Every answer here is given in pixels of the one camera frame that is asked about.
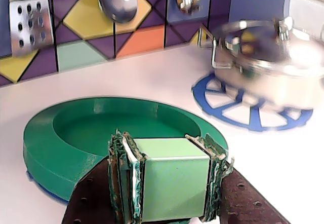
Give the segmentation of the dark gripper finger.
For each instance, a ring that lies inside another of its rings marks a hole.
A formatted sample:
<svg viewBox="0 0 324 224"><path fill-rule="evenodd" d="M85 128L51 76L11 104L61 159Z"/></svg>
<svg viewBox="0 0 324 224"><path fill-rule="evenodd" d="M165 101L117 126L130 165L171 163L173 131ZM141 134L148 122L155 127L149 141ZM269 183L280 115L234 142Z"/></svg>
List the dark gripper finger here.
<svg viewBox="0 0 324 224"><path fill-rule="evenodd" d="M220 223L289 223L258 190L233 167L222 163Z"/></svg>
<svg viewBox="0 0 324 224"><path fill-rule="evenodd" d="M118 178L106 156L73 189L62 223L119 223Z"/></svg>

